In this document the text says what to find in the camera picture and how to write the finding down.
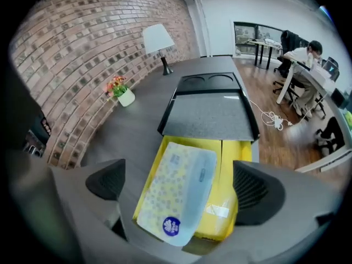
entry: wooden floor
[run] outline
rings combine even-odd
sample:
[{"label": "wooden floor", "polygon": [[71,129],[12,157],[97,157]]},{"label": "wooden floor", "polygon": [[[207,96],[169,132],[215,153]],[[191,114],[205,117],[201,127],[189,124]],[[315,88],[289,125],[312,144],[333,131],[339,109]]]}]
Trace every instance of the wooden floor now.
[{"label": "wooden floor", "polygon": [[[280,80],[279,74],[273,72],[274,68],[278,67],[277,64],[272,63],[269,70],[265,70],[255,67],[252,59],[234,59],[234,62],[245,83],[250,99],[264,112],[272,111],[293,124],[300,121],[294,109],[289,107],[286,99],[283,99],[281,104],[276,104],[278,95],[274,94],[272,90],[274,89],[273,82]],[[266,126],[261,120],[259,109],[254,105],[252,106],[260,130],[260,162],[293,170],[316,162],[322,157],[320,151],[314,149],[313,144],[295,145],[285,140],[283,131]],[[309,120],[313,130],[324,129],[329,118],[333,116],[332,111],[326,104],[324,108],[327,113],[325,120],[321,119],[323,116],[321,111],[313,112],[313,118]],[[323,173],[320,173],[319,170],[313,170],[307,172],[307,174],[314,175],[342,190],[350,179],[350,166],[351,161],[347,161],[336,169]]]}]

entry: white pot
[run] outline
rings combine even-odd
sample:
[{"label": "white pot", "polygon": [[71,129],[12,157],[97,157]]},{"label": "white pot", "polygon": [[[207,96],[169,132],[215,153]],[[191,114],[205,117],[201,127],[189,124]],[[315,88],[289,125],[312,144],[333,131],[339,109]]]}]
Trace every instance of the white pot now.
[{"label": "white pot", "polygon": [[120,104],[123,107],[127,107],[128,105],[132,104],[136,99],[136,96],[133,94],[131,90],[127,88],[126,92],[122,94],[122,96],[117,97],[119,99]]}]

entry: window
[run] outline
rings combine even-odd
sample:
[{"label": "window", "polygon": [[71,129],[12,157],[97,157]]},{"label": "window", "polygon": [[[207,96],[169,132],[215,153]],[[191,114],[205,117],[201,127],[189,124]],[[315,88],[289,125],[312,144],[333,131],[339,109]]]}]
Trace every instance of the window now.
[{"label": "window", "polygon": [[[236,37],[236,48],[242,54],[255,55],[255,45],[247,44],[249,39],[272,39],[281,43],[282,30],[276,29],[270,26],[252,24],[252,23],[234,23],[235,25],[235,37]],[[269,47],[264,47],[263,56],[269,56]],[[280,56],[280,50],[274,49],[271,56],[277,58]]]}]

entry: black hair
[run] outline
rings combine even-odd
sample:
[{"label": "black hair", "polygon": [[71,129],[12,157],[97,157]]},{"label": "black hair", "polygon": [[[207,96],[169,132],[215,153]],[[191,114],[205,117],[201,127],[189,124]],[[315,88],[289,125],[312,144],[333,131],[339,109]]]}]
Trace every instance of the black hair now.
[{"label": "black hair", "polygon": [[323,46],[321,45],[320,42],[313,40],[309,42],[308,48],[311,47],[314,52],[319,53],[321,55],[323,53]]}]

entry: black table leg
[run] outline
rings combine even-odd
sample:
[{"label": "black table leg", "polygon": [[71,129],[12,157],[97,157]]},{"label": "black table leg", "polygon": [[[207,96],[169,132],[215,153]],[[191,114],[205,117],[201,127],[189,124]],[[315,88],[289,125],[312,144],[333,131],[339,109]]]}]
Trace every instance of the black table leg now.
[{"label": "black table leg", "polygon": [[263,59],[263,51],[264,51],[264,45],[262,45],[262,51],[260,52],[260,60],[259,63],[262,63],[262,59]]},{"label": "black table leg", "polygon": [[270,58],[271,58],[271,52],[273,51],[273,47],[270,47],[269,49],[269,57],[268,57],[268,64],[266,65],[266,69],[269,69],[270,65]]},{"label": "black table leg", "polygon": [[256,44],[256,46],[255,46],[255,60],[254,60],[254,65],[257,65],[258,53],[259,53],[259,44]]}]

